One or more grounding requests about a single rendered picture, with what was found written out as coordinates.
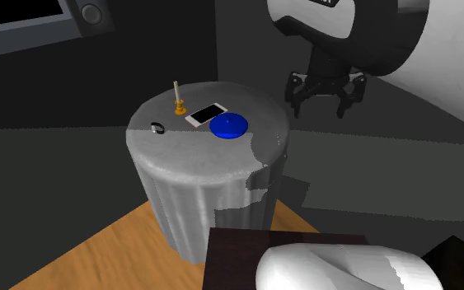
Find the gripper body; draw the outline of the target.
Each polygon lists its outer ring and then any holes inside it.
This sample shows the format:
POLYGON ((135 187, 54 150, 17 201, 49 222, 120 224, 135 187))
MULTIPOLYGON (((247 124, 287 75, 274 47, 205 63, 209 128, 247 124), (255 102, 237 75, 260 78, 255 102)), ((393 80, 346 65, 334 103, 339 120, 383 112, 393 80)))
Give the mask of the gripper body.
POLYGON ((349 84, 349 74, 352 66, 336 57, 326 53, 318 46, 312 47, 309 60, 307 78, 305 80, 305 94, 328 95, 325 91, 328 85, 341 83, 347 96, 352 96, 354 86, 349 84))

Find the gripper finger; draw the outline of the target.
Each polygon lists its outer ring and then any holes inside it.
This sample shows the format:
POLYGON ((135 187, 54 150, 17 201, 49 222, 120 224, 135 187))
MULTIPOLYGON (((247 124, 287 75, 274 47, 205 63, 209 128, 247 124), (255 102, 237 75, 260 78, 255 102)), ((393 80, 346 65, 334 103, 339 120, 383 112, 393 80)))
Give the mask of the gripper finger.
POLYGON ((308 78, 305 74, 292 71, 288 75, 288 80, 284 91, 284 101, 288 102, 293 108, 294 117, 299 117, 301 104, 313 96, 316 91, 316 79, 308 78))
POLYGON ((336 92, 340 99, 336 111, 339 119, 344 117, 345 111, 350 109, 353 103, 359 103, 363 100, 366 84, 367 77, 363 72, 349 75, 349 82, 336 92))

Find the blue round plate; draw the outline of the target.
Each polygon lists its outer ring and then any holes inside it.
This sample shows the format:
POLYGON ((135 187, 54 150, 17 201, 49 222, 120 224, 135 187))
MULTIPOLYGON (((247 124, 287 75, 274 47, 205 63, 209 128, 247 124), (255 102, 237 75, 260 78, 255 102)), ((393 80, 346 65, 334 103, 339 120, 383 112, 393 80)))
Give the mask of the blue round plate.
POLYGON ((220 114, 209 123, 211 132, 224 139, 239 138, 248 130, 248 127, 247 120, 242 115, 235 113, 220 114))

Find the white smartphone with black screen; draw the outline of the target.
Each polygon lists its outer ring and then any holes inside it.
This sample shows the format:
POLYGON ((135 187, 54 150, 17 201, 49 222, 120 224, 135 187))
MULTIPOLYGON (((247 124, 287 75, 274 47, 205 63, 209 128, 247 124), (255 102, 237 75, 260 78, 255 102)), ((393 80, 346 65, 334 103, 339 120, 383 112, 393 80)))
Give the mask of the white smartphone with black screen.
POLYGON ((228 109, 219 103, 213 103, 212 105, 208 105, 203 109, 186 116, 185 120, 195 128, 198 128, 199 126, 208 123, 214 117, 227 112, 228 109))

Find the candle in yellow holder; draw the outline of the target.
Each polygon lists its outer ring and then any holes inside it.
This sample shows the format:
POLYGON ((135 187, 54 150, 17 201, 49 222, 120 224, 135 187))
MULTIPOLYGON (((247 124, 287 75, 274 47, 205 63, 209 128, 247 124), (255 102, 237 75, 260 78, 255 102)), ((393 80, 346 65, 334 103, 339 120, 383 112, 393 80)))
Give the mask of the candle in yellow holder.
POLYGON ((179 91, 179 85, 178 81, 173 82, 173 87, 174 87, 174 92, 176 96, 176 109, 175 109, 175 114, 176 115, 184 115, 186 113, 186 108, 183 106, 183 100, 180 97, 180 91, 179 91))

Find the round table with grey cloth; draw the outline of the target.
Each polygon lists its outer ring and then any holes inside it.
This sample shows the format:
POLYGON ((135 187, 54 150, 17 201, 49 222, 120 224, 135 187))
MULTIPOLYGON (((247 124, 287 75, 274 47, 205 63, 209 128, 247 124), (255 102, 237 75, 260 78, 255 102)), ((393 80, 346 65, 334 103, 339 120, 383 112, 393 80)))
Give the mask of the round table with grey cloth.
POLYGON ((268 230, 287 158, 289 117, 274 97, 232 82, 179 87, 189 114, 213 103, 242 115, 239 138, 215 136, 176 115, 174 89, 142 104, 126 143, 168 245, 191 264, 206 260, 213 227, 268 230), (165 126, 151 131, 151 122, 165 126))

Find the grey television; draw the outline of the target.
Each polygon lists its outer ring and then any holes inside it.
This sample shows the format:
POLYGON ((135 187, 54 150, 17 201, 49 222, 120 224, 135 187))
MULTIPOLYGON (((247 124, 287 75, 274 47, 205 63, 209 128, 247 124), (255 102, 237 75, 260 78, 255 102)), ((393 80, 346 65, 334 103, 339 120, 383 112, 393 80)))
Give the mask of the grey television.
POLYGON ((0 0, 0 55, 114 29, 108 0, 0 0))

